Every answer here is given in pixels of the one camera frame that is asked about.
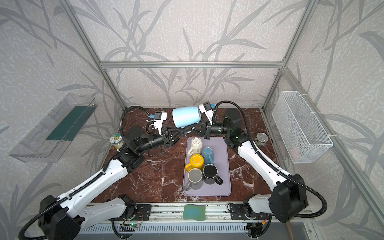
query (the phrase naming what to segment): transparent acrylic box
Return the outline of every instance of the transparent acrylic box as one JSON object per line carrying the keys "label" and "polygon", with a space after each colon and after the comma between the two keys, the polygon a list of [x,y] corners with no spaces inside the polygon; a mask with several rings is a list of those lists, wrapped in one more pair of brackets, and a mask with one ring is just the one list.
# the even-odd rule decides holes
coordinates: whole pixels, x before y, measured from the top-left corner
{"label": "transparent acrylic box", "polygon": [[[23,162],[57,162],[71,144],[78,130],[94,112],[94,98],[68,94],[44,119],[9,153]],[[76,106],[85,106],[73,110]]]}

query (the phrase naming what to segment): blue mug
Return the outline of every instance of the blue mug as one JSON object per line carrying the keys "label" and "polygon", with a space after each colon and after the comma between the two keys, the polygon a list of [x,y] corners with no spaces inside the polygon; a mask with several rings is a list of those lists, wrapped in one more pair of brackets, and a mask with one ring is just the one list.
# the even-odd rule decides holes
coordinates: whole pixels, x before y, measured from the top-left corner
{"label": "blue mug", "polygon": [[204,164],[213,164],[214,163],[214,153],[212,148],[206,147],[203,149],[201,156],[204,158]]}
{"label": "blue mug", "polygon": [[175,108],[172,111],[172,118],[176,127],[183,128],[198,123],[201,120],[201,113],[198,107]]}

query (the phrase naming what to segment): white wire basket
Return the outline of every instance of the white wire basket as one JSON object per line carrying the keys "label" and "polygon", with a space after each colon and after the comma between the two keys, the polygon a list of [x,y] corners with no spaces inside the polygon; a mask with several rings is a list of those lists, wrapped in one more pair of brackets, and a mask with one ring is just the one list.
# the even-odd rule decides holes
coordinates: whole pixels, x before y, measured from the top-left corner
{"label": "white wire basket", "polygon": [[314,162],[333,146],[316,113],[298,91],[281,92],[272,116],[293,163]]}

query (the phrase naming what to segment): black mug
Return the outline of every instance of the black mug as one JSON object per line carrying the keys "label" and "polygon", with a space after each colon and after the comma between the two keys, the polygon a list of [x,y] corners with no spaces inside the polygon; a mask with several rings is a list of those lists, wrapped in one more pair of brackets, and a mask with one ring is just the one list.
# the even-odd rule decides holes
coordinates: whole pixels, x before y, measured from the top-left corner
{"label": "black mug", "polygon": [[218,185],[223,184],[221,177],[217,175],[217,168],[213,164],[207,164],[203,168],[204,182],[206,184],[214,184],[215,182]]}

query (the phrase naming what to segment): patterned wallpaper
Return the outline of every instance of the patterned wallpaper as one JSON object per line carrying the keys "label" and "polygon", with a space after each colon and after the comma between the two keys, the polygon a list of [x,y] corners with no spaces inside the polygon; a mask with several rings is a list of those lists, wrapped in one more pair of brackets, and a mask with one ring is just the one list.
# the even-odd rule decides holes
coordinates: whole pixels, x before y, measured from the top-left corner
{"label": "patterned wallpaper", "polygon": [[[289,69],[384,196],[384,1],[322,1]],[[286,80],[275,92],[291,90]],[[269,120],[274,101],[268,105]],[[317,218],[325,239],[384,239],[360,192],[332,150],[311,164],[292,165],[272,122],[285,163],[328,201]],[[308,195],[311,207],[321,203]]]}
{"label": "patterned wallpaper", "polygon": [[[292,164],[272,116],[272,110],[281,91],[293,91],[284,77],[265,109],[266,116],[281,152],[283,167],[291,174],[298,173],[306,185],[318,191],[327,200],[327,211],[316,218],[324,240],[384,239],[383,228],[348,173],[344,171],[332,148],[313,163]],[[313,194],[307,193],[307,197],[312,211],[321,208],[321,202]]]}
{"label": "patterned wallpaper", "polygon": [[70,0],[102,61],[281,61],[307,0]]}
{"label": "patterned wallpaper", "polygon": [[259,107],[276,74],[274,68],[109,69],[127,105],[162,107],[198,106],[206,101],[217,103],[221,100]]}
{"label": "patterned wallpaper", "polygon": [[[102,61],[281,61],[307,5],[307,0],[70,2]],[[274,69],[109,70],[127,104],[152,107],[225,99],[262,106],[274,73]]]}
{"label": "patterned wallpaper", "polygon": [[[0,235],[14,240],[57,196],[100,168],[120,116],[88,52],[56,1],[0,2]],[[94,96],[94,114],[56,163],[23,163],[8,155],[68,93]],[[31,236],[42,235],[34,225]]]}
{"label": "patterned wallpaper", "polygon": [[336,1],[312,19],[288,66],[384,197],[384,1]]}

